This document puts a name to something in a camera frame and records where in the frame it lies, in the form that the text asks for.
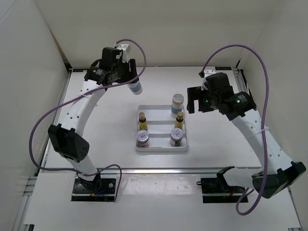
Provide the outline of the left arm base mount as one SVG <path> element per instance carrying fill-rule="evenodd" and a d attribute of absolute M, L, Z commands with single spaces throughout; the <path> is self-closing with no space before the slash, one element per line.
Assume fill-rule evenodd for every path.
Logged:
<path fill-rule="evenodd" d="M 93 181 L 75 177 L 71 194 L 73 202 L 115 202 L 118 197 L 122 174 L 100 174 Z"/>

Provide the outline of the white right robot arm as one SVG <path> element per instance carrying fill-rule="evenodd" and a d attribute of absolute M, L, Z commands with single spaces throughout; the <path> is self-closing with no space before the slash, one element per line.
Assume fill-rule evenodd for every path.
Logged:
<path fill-rule="evenodd" d="M 294 162 L 275 141 L 248 93 L 234 93 L 231 87 L 216 91 L 190 87 L 187 97 L 190 114 L 195 112 L 194 102 L 198 101 L 199 111 L 218 110 L 225 115 L 242 133 L 261 164 L 256 172 L 233 166 L 222 169 L 213 182 L 219 191 L 225 193 L 234 187 L 247 187 L 269 199 L 306 171 L 302 162 Z"/>

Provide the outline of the short spice jar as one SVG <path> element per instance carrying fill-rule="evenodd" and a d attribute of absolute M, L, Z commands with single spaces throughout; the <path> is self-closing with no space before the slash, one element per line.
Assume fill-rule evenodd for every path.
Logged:
<path fill-rule="evenodd" d="M 147 148 L 150 146 L 149 133 L 146 130 L 140 130 L 137 132 L 136 145 L 140 148 Z"/>
<path fill-rule="evenodd" d="M 180 128 L 173 128 L 170 132 L 170 144 L 174 147 L 181 146 L 182 139 L 183 139 L 183 131 Z"/>

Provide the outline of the tall blue-label jar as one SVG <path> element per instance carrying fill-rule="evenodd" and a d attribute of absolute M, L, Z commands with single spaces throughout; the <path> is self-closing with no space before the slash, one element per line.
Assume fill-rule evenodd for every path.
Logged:
<path fill-rule="evenodd" d="M 171 105 L 171 116 L 173 118 L 176 118 L 178 115 L 178 112 L 182 111 L 184 103 L 184 96 L 182 94 L 175 94 L 172 97 L 172 105 Z"/>
<path fill-rule="evenodd" d="M 139 81 L 128 84 L 128 87 L 131 90 L 131 92 L 135 95 L 139 95 L 142 93 L 142 85 Z"/>

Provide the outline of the small yellow-label bottle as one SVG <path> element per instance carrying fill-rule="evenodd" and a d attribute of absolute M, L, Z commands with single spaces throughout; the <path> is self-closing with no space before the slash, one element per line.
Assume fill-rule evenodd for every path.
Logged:
<path fill-rule="evenodd" d="M 139 113 L 139 128 L 140 130 L 148 130 L 147 122 L 146 122 L 146 117 L 144 112 Z"/>
<path fill-rule="evenodd" d="M 176 117 L 176 122 L 174 128 L 183 128 L 183 121 L 184 121 L 184 113 L 182 111 L 178 112 Z"/>

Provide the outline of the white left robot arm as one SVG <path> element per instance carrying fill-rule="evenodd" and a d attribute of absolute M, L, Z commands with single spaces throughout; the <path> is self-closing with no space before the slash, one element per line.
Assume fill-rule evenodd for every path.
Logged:
<path fill-rule="evenodd" d="M 48 129 L 53 149 L 72 165 L 84 187 L 91 193 L 101 187 L 100 174 L 88 156 L 90 144 L 82 136 L 97 102 L 107 88 L 116 83 L 140 88 L 134 59 L 112 64 L 100 60 L 98 67 L 90 67 L 84 76 L 79 98 L 74 100 L 64 119 Z"/>

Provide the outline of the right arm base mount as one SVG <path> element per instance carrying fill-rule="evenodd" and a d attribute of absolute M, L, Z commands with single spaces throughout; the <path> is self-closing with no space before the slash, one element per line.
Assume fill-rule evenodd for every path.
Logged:
<path fill-rule="evenodd" d="M 229 186 L 223 175 L 234 167 L 225 167 L 214 178 L 201 178 L 196 185 L 201 186 L 204 204 L 237 203 L 245 191 L 241 186 Z"/>

